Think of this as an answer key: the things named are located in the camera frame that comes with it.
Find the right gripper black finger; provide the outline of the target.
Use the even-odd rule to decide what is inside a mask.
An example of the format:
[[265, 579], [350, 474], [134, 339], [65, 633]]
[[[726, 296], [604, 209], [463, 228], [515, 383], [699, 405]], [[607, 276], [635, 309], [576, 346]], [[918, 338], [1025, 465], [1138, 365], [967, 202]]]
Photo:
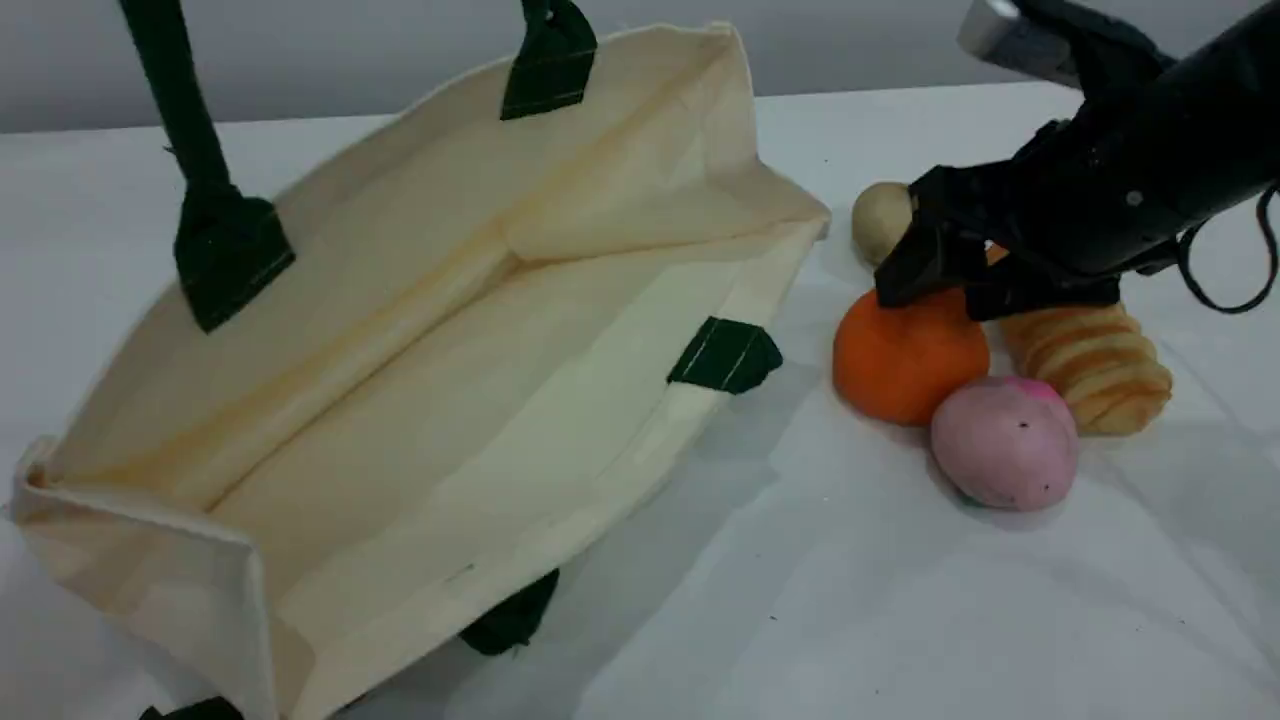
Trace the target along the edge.
[[908, 205], [874, 210], [874, 237], [884, 249], [876, 269], [883, 307], [908, 307], [945, 290], [978, 282], [988, 268], [982, 210], [927, 206], [914, 219]]
[[970, 319], [992, 322], [1055, 307], [1110, 307], [1121, 295], [1115, 278], [1061, 284], [1027, 263], [996, 263], [965, 287], [964, 300]]

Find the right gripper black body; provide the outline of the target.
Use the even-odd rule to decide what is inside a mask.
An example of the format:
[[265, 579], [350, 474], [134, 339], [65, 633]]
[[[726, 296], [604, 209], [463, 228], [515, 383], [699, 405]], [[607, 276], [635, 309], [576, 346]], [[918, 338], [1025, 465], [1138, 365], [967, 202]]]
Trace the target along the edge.
[[1046, 274], [1093, 279], [1164, 264], [1164, 246], [1193, 223], [1130, 170], [1056, 120], [1009, 159], [934, 167], [909, 188], [923, 225], [989, 241]]

